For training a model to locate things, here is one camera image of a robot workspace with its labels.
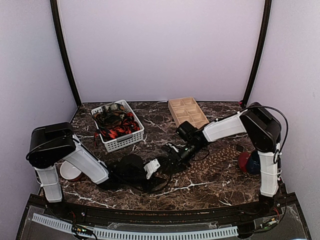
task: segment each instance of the basket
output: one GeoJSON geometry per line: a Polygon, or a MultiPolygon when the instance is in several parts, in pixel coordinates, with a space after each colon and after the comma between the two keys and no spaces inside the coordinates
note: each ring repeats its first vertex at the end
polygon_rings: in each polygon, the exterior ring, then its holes
{"type": "MultiPolygon", "coordinates": [[[[134,113],[134,111],[131,109],[131,107],[129,106],[129,104],[125,101],[125,100],[120,100],[120,101],[115,101],[116,104],[121,104],[124,106],[125,111],[131,112],[134,116],[134,120],[139,124],[139,128],[140,130],[135,131],[133,133],[124,135],[124,136],[120,136],[116,139],[112,139],[110,141],[104,141],[103,137],[100,134],[100,138],[102,143],[104,144],[106,151],[108,153],[113,152],[115,150],[118,149],[122,149],[126,146],[129,146],[131,144],[135,144],[137,142],[140,142],[144,139],[144,132],[145,132],[145,127],[142,125],[142,123],[140,122],[140,120],[138,119],[137,115],[134,113]]],[[[102,113],[103,109],[102,106],[101,107],[97,107],[95,109],[93,109],[91,111],[91,114],[95,114],[95,113],[102,113]]],[[[97,129],[99,129],[98,124],[96,123],[96,121],[94,121],[95,126],[97,129]]]]}

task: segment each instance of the marble tabletop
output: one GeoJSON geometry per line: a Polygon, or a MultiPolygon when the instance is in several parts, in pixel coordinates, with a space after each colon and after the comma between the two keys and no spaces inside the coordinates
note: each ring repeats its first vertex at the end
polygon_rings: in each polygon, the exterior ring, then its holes
{"type": "MultiPolygon", "coordinates": [[[[84,103],[77,111],[72,126],[82,143],[105,163],[119,161],[128,154],[137,154],[145,161],[163,155],[161,146],[167,142],[185,144],[176,134],[176,124],[167,102],[129,102],[145,127],[144,139],[136,144],[108,153],[97,138],[94,146],[95,123],[91,110],[105,103],[84,103]]],[[[212,121],[240,110],[236,102],[198,102],[212,121]]],[[[170,184],[159,193],[141,193],[129,186],[118,190],[102,190],[83,176],[69,182],[60,176],[60,184],[67,202],[123,210],[171,211],[196,210],[233,206],[258,200],[260,178],[248,176],[239,169],[236,150],[240,144],[246,151],[253,146],[246,134],[227,137],[209,145],[210,155],[203,160],[191,161],[191,167],[172,176],[170,184]]]]}

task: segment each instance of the black pole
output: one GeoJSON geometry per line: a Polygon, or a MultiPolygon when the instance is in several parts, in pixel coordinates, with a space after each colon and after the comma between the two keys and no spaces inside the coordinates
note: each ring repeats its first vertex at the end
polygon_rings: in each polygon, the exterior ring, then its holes
{"type": "Polygon", "coordinates": [[[253,65],[252,65],[250,77],[249,77],[248,84],[245,89],[243,99],[240,101],[240,105],[242,108],[245,108],[247,106],[249,98],[250,98],[250,94],[252,92],[252,88],[254,87],[254,84],[255,84],[255,80],[256,80],[259,64],[260,64],[260,59],[262,56],[262,51],[264,49],[265,40],[266,40],[269,17],[270,17],[270,12],[271,12],[271,3],[272,3],[272,0],[265,0],[265,2],[264,2],[264,10],[263,10],[260,35],[259,35],[259,40],[258,40],[258,44],[257,44],[256,51],[255,51],[253,65]]]}
{"type": "Polygon", "coordinates": [[[53,18],[53,23],[55,28],[55,34],[58,40],[60,54],[62,57],[65,73],[68,78],[75,103],[78,107],[80,107],[82,102],[76,86],[74,75],[72,74],[72,71],[71,71],[71,66],[70,66],[70,62],[67,54],[66,44],[65,44],[64,35],[62,32],[60,17],[59,17],[58,3],[57,3],[57,0],[50,0],[50,3],[51,3],[51,11],[52,11],[52,18],[53,18]]]}

